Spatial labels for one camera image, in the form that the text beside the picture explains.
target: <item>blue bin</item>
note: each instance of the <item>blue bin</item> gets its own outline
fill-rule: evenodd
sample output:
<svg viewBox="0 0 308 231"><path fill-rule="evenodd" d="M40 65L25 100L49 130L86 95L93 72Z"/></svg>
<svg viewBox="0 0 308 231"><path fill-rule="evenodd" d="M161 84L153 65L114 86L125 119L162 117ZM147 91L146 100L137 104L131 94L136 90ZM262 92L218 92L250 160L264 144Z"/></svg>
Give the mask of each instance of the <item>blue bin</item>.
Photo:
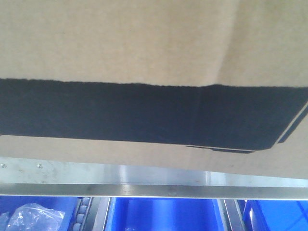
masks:
<svg viewBox="0 0 308 231"><path fill-rule="evenodd" d="M249 231L308 230L308 202L248 200L243 220Z"/></svg>
<svg viewBox="0 0 308 231"><path fill-rule="evenodd" d="M216 200L113 198L106 231L223 231Z"/></svg>
<svg viewBox="0 0 308 231"><path fill-rule="evenodd" d="M77 205L77 197L0 196L0 214L14 211L28 203L37 203L45 208L65 212L59 231L67 231Z"/></svg>

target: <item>brown cardboard surface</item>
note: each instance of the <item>brown cardboard surface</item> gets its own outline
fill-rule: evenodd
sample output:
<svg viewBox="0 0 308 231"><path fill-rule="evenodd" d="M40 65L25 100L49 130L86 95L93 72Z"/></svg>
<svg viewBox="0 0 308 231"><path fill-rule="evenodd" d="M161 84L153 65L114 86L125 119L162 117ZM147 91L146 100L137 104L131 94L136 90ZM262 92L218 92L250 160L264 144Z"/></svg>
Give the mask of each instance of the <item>brown cardboard surface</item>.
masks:
<svg viewBox="0 0 308 231"><path fill-rule="evenodd" d="M217 152L172 144L6 135L0 137L0 152L10 157L308 179L307 130L308 117L284 143L251 154Z"/></svg>
<svg viewBox="0 0 308 231"><path fill-rule="evenodd" d="M0 77L308 86L308 2L1 1Z"/></svg>
<svg viewBox="0 0 308 231"><path fill-rule="evenodd" d="M308 86L308 2L2 1L0 78ZM308 178L308 118L251 154L173 144L0 137L3 156Z"/></svg>

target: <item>blue crate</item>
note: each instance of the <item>blue crate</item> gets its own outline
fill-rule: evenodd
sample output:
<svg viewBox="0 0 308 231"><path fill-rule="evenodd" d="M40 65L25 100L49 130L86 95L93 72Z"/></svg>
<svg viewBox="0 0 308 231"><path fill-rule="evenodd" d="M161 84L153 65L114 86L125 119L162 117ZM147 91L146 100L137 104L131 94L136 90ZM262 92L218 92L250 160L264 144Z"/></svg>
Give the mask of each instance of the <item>blue crate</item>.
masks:
<svg viewBox="0 0 308 231"><path fill-rule="evenodd" d="M249 231L308 230L308 202L247 200L243 220Z"/></svg>
<svg viewBox="0 0 308 231"><path fill-rule="evenodd" d="M45 208L65 212L59 231L67 231L77 205L77 197L37 197L37 196L0 196L0 214L9 212L28 204L37 203Z"/></svg>
<svg viewBox="0 0 308 231"><path fill-rule="evenodd" d="M216 200L113 198L106 231L223 231Z"/></svg>

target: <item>cardboard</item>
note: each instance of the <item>cardboard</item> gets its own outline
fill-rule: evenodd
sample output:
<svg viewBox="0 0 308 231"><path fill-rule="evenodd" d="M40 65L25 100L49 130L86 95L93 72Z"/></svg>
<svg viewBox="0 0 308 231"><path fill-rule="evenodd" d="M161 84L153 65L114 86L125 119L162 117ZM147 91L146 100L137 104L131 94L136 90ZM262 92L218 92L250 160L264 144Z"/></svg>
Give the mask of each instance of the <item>cardboard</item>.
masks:
<svg viewBox="0 0 308 231"><path fill-rule="evenodd" d="M0 7L1 155L308 177L307 2L26 0ZM98 92L106 83L135 89L97 98L90 82ZM149 88L144 84L156 85L154 91L140 90ZM216 94L232 90L213 97L212 88ZM84 89L83 101L77 90ZM168 97L160 98L165 91ZM143 111L149 99L152 106ZM135 107L123 111L124 105ZM153 105L161 115L148 113ZM110 119L100 123L100 110ZM178 116L168 117L172 110ZM223 110L225 118L206 117ZM76 133L73 118L89 124ZM99 125L102 132L94 133ZM115 138L106 138L112 128ZM224 130L234 130L237 140ZM240 137L251 144L239 144Z"/></svg>

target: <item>blue storage container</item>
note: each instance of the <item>blue storage container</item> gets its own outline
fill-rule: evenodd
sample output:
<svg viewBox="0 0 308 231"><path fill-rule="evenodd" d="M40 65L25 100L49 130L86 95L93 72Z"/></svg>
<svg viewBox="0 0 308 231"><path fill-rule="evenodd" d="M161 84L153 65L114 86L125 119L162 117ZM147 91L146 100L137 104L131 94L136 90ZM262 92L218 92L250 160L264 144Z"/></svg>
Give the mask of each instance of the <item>blue storage container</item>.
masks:
<svg viewBox="0 0 308 231"><path fill-rule="evenodd" d="M45 208L65 212L59 231L67 231L77 200L77 197L0 196L0 214L9 212L11 216L17 208L28 203L37 203Z"/></svg>
<svg viewBox="0 0 308 231"><path fill-rule="evenodd" d="M113 198L106 231L223 231L216 200Z"/></svg>
<svg viewBox="0 0 308 231"><path fill-rule="evenodd" d="M249 231L308 230L307 201L247 200L243 205L243 220Z"/></svg>

